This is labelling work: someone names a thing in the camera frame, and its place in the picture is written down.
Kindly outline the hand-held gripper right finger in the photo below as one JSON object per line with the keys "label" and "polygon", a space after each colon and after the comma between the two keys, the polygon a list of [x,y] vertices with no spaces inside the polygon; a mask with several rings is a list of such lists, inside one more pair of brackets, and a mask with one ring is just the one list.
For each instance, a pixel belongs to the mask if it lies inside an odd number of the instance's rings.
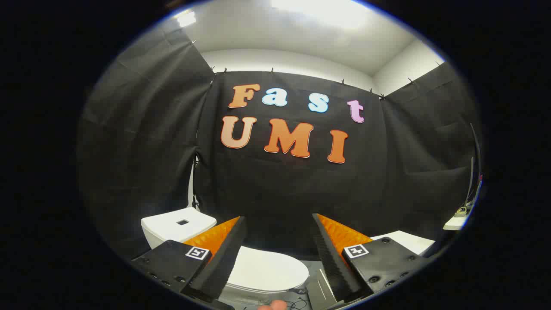
{"label": "hand-held gripper right finger", "polygon": [[337,301],[378,294],[428,265],[428,259],[390,237],[372,239],[322,214],[312,218],[325,279]]}

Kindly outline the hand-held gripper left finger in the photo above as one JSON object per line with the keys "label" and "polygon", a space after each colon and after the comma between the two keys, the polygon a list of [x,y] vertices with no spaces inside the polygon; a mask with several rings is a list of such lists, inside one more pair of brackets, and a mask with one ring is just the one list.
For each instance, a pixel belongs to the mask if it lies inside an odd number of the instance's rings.
{"label": "hand-held gripper left finger", "polygon": [[247,234],[244,216],[193,237],[186,242],[164,241],[132,259],[131,264],[149,280],[208,309],[228,309],[219,301]]}

